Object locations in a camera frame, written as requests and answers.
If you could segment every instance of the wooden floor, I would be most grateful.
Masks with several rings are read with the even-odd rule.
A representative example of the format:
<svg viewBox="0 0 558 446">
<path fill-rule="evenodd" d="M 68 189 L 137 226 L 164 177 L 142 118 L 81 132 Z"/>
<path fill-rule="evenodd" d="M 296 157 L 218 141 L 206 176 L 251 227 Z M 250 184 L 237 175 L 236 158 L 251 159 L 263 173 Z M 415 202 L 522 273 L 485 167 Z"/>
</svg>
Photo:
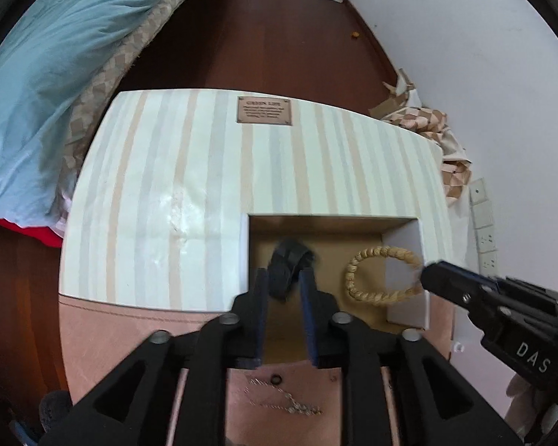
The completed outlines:
<svg viewBox="0 0 558 446">
<path fill-rule="evenodd" d="M 120 84 L 229 88 L 367 113 L 384 68 L 350 10 L 329 0 L 188 0 Z M 58 334 L 60 253 L 0 228 L 0 386 L 27 417 L 65 387 Z"/>
<path fill-rule="evenodd" d="M 188 0 L 119 90 L 226 88 L 277 94 L 363 114 L 392 82 L 351 10 L 331 0 Z"/>
</svg>

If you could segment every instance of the power socket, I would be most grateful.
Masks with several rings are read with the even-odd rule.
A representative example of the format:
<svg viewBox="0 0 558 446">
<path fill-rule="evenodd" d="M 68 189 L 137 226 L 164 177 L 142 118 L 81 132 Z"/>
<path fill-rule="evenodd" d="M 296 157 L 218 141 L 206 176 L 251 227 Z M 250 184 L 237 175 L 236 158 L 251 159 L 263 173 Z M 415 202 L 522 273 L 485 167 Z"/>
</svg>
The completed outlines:
<svg viewBox="0 0 558 446">
<path fill-rule="evenodd" d="M 477 251 L 487 253 L 496 249 L 494 241 L 494 226 L 486 226 L 475 231 L 477 236 Z"/>
<path fill-rule="evenodd" d="M 480 253 L 480 273 L 482 275 L 498 275 L 498 257 L 495 251 Z"/>
<path fill-rule="evenodd" d="M 469 197 L 471 204 L 487 201 L 488 195 L 485 192 L 485 182 L 483 178 L 469 183 Z"/>
</svg>

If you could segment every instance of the screw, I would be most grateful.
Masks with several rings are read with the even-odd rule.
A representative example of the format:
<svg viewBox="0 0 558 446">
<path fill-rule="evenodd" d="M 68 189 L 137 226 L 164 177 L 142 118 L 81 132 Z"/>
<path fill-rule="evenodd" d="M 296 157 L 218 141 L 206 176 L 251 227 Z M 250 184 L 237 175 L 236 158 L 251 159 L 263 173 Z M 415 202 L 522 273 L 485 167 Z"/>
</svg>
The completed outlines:
<svg viewBox="0 0 558 446">
<path fill-rule="evenodd" d="M 352 321 L 352 316 L 344 311 L 338 311 L 333 314 L 333 322 L 345 325 Z"/>
<path fill-rule="evenodd" d="M 417 342 L 422 338 L 422 335 L 416 329 L 405 329 L 402 335 L 408 342 Z"/>
<path fill-rule="evenodd" d="M 461 353 L 461 352 L 463 352 L 464 350 L 465 350 L 465 346 L 464 346 L 463 344 L 461 344 L 460 342 L 455 342 L 455 343 L 453 344 L 453 347 L 452 347 L 452 351 L 453 351 L 453 352 Z"/>
<path fill-rule="evenodd" d="M 167 330 L 156 330 L 149 337 L 149 342 L 152 344 L 165 344 L 170 340 L 171 334 Z"/>
<path fill-rule="evenodd" d="M 271 376 L 271 384 L 280 385 L 283 382 L 283 378 L 279 374 L 273 374 Z"/>
<path fill-rule="evenodd" d="M 224 313 L 221 317 L 219 317 L 219 323 L 222 325 L 233 325 L 240 321 L 238 315 L 232 312 Z"/>
</svg>

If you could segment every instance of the bed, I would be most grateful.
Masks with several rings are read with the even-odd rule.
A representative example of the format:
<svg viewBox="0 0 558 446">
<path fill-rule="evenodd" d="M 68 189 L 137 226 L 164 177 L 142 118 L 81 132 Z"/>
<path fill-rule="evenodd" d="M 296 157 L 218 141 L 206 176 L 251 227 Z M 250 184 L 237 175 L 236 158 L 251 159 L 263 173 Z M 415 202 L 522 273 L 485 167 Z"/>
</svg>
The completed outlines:
<svg viewBox="0 0 558 446">
<path fill-rule="evenodd" d="M 0 45 L 0 224 L 61 245 L 116 87 L 185 0 L 36 0 Z"/>
</svg>

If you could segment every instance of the checkered fabric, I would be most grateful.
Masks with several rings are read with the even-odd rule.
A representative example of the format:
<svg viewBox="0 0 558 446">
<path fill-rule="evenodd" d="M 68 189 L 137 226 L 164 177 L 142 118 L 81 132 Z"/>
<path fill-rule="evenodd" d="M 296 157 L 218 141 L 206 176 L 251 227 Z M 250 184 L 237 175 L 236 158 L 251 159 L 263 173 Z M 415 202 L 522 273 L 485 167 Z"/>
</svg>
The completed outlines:
<svg viewBox="0 0 558 446">
<path fill-rule="evenodd" d="M 463 187 L 467 186 L 471 179 L 469 168 L 471 163 L 467 159 L 447 157 L 447 150 L 454 147 L 450 145 L 451 142 L 457 147 L 459 146 L 447 125 L 446 114 L 427 107 L 402 107 L 381 120 L 416 132 L 437 142 L 443 148 L 445 155 L 440 169 L 446 201 L 448 205 L 455 202 L 461 196 Z"/>
</svg>

